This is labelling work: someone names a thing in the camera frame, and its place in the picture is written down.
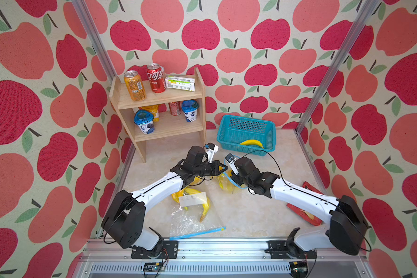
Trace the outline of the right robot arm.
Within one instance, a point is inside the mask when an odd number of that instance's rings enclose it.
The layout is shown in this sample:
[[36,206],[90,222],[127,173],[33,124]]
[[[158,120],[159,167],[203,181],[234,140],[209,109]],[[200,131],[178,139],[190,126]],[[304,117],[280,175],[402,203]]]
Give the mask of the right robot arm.
[[257,195],[284,201],[322,221],[322,225],[308,232],[293,229],[286,239],[290,253],[334,247],[347,255],[359,254],[368,223],[353,198],[347,195],[336,198],[297,186],[274,173],[261,172],[247,157],[236,159],[228,155],[226,160],[237,185],[245,185]]

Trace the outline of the teal plastic basket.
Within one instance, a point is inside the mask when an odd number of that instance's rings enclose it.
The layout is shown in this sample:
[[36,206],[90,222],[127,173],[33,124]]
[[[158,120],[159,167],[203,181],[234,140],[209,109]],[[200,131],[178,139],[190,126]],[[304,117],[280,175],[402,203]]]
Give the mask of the teal plastic basket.
[[[240,145],[246,140],[259,140],[264,148]],[[265,156],[276,148],[276,126],[267,120],[225,115],[217,134],[217,141],[226,150]]]

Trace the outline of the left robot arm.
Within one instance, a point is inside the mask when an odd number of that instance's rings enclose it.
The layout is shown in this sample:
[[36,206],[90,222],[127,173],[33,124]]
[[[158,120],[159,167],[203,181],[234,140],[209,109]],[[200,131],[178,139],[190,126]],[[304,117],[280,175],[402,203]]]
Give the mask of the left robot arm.
[[216,177],[228,167],[213,157],[218,146],[208,143],[193,146],[185,159],[179,161],[163,178],[138,191],[119,191],[103,217],[105,235],[123,249],[133,249],[156,258],[163,249],[163,237],[154,229],[144,228],[147,212],[163,199],[190,186],[195,178]]

